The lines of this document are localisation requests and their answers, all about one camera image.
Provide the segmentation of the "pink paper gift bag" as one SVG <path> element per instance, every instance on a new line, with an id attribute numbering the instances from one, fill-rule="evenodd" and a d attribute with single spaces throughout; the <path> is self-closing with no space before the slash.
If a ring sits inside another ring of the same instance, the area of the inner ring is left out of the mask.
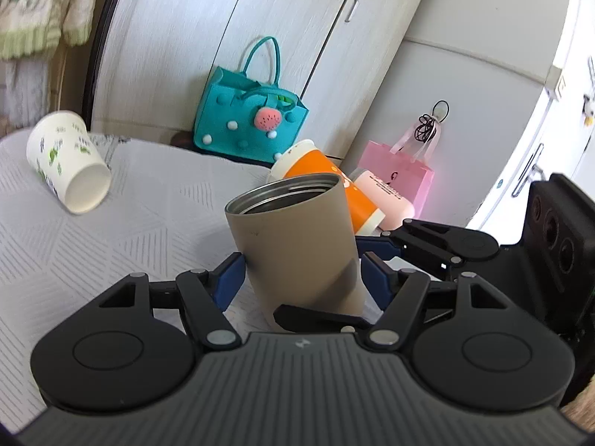
<path id="1" fill-rule="evenodd" d="M 394 144 L 369 141 L 358 161 L 358 167 L 369 170 L 408 199 L 419 217 L 428 197 L 435 172 L 429 161 L 440 137 L 441 124 L 431 120 L 431 136 L 425 142 L 415 139 L 412 125 Z"/>

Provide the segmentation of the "tan steel tumbler cup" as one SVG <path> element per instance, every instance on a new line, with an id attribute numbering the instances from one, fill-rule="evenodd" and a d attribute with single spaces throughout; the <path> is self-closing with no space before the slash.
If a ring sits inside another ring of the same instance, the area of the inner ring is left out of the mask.
<path id="1" fill-rule="evenodd" d="M 365 302 L 349 210 L 341 193 L 283 179 L 233 198 L 225 215 L 264 317 L 282 304 L 358 316 Z"/>

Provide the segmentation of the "white paper cup green print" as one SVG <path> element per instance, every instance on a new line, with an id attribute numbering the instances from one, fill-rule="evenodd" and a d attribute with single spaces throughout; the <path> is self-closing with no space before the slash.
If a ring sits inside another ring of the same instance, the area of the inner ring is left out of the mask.
<path id="1" fill-rule="evenodd" d="M 74 112 L 44 116 L 28 137 L 26 158 L 70 213 L 93 210 L 109 191 L 111 171 Z"/>

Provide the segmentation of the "white patterned tablecloth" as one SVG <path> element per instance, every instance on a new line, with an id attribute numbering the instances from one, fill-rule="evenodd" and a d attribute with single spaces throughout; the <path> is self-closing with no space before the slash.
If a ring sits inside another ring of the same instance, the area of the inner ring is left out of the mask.
<path id="1" fill-rule="evenodd" d="M 73 416 L 47 409 L 29 368 L 33 346 L 131 272 L 173 278 L 219 264 L 234 244 L 224 204 L 266 170 L 142 141 L 97 137 L 110 190 L 75 216 L 33 172 L 27 134 L 1 143 L 1 420 L 24 445 L 203 445 L 225 391 L 191 369 L 153 416 Z"/>

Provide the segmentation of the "cream fluffy cartoon jacket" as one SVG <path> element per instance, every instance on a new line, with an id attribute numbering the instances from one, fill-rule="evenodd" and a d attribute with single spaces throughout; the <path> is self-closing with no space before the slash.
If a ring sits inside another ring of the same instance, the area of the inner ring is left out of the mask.
<path id="1" fill-rule="evenodd" d="M 96 0 L 1 0 L 1 58 L 51 56 L 90 37 Z"/>

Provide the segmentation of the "orange and white cup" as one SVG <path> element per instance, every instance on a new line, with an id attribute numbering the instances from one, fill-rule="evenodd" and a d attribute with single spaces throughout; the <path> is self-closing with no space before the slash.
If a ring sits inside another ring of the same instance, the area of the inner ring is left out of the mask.
<path id="1" fill-rule="evenodd" d="M 312 184 L 325 184 L 335 194 L 341 193 L 343 206 L 347 206 L 351 226 L 356 236 L 370 236 L 379 228 L 385 214 L 364 193 L 360 186 L 348 178 L 331 162 L 311 139 L 305 139 L 284 153 L 276 156 L 276 161 L 269 171 L 267 181 L 283 179 L 310 179 Z"/>

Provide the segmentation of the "teal felt handbag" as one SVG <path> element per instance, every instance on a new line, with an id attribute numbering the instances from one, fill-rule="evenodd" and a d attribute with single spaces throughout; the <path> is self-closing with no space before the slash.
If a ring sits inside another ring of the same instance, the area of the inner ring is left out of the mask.
<path id="1" fill-rule="evenodd" d="M 270 83 L 248 78 L 256 51 L 270 41 L 274 76 Z M 292 147 L 309 115 L 299 96 L 279 86 L 282 53 L 273 36 L 252 47 L 242 71 L 215 68 L 194 119 L 198 149 L 229 159 L 271 165 Z"/>

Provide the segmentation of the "pink cup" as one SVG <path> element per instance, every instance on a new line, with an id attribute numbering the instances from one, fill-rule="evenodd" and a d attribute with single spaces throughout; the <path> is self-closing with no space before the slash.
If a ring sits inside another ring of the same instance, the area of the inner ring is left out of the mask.
<path id="1" fill-rule="evenodd" d="M 356 168 L 350 174 L 355 185 L 384 213 L 381 230 L 395 230 L 415 217 L 414 205 L 371 171 Z"/>

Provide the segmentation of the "white wardrobe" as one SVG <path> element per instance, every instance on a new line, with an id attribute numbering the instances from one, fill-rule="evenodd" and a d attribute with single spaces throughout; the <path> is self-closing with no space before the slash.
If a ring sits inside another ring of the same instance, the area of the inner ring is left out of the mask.
<path id="1" fill-rule="evenodd" d="M 353 168 L 434 102 L 450 114 L 422 216 L 482 224 L 550 106 L 577 0 L 118 0 L 92 127 L 166 142 L 190 130 L 215 68 L 238 70 L 266 36 L 300 131 Z"/>

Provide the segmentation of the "black clothes rack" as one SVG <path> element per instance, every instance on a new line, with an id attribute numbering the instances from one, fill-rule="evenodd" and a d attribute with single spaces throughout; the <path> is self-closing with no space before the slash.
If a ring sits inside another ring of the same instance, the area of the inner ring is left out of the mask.
<path id="1" fill-rule="evenodd" d="M 107 41 L 109 29 L 112 18 L 117 6 L 118 0 L 105 0 L 102 11 L 100 13 L 99 21 L 96 26 L 96 33 L 91 46 L 91 54 L 89 59 L 88 71 L 86 76 L 86 84 L 83 95 L 83 118 L 86 122 L 87 129 L 91 129 L 93 106 L 95 101 L 95 93 L 97 89 L 97 82 L 101 68 L 101 61 L 104 54 L 104 48 Z"/>

